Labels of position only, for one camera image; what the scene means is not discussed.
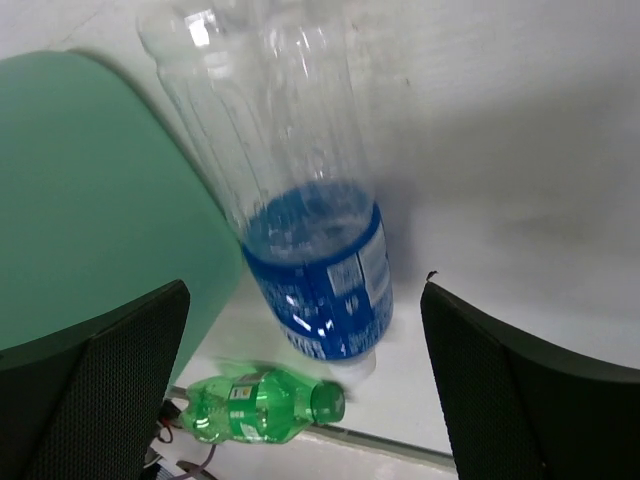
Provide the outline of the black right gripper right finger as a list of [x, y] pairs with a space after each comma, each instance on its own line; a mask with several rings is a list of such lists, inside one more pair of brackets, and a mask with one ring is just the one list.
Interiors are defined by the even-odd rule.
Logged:
[[421, 318], [461, 479], [636, 479], [639, 372], [426, 283]]

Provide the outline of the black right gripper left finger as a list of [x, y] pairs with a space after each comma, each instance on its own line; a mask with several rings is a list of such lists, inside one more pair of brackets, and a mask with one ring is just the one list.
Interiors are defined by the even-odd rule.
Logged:
[[2, 478], [139, 478], [189, 307], [175, 280], [3, 350]]

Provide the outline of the blue label plastic bottle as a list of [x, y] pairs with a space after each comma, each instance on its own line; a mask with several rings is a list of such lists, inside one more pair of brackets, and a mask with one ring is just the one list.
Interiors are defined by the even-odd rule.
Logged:
[[393, 313], [338, 1], [160, 1], [137, 31], [290, 344], [355, 385]]

